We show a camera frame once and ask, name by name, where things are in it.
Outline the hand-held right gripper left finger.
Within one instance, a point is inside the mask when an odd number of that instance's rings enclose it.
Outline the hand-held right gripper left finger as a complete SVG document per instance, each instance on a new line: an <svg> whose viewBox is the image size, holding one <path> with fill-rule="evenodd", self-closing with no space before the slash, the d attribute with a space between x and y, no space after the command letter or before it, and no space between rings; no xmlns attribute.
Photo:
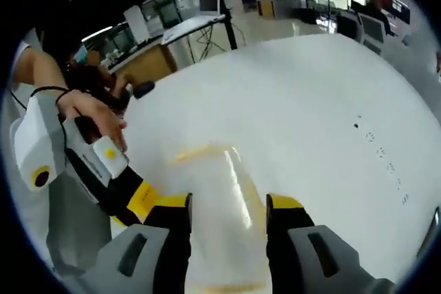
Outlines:
<svg viewBox="0 0 441 294"><path fill-rule="evenodd" d="M184 293L191 255L192 194L159 200L144 224L128 227L82 275L84 293Z"/></svg>

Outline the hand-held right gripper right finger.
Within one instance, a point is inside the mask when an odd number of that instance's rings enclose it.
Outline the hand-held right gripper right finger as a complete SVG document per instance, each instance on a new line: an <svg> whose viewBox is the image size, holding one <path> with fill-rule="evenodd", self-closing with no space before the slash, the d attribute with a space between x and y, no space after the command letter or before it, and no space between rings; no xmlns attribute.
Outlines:
<svg viewBox="0 0 441 294"><path fill-rule="evenodd" d="M299 201L266 196L266 254L273 293L392 293L394 284L365 271L358 252Z"/></svg>

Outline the person's left hand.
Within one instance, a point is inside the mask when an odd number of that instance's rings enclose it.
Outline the person's left hand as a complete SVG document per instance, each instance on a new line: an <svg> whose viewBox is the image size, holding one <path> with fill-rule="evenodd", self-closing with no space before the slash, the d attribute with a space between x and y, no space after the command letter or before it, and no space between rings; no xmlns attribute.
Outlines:
<svg viewBox="0 0 441 294"><path fill-rule="evenodd" d="M127 151L123 129L127 123L120 119L106 104L89 94L72 90L57 99L57 106L66 118L87 116L97 126L102 136L108 136L122 151Z"/></svg>

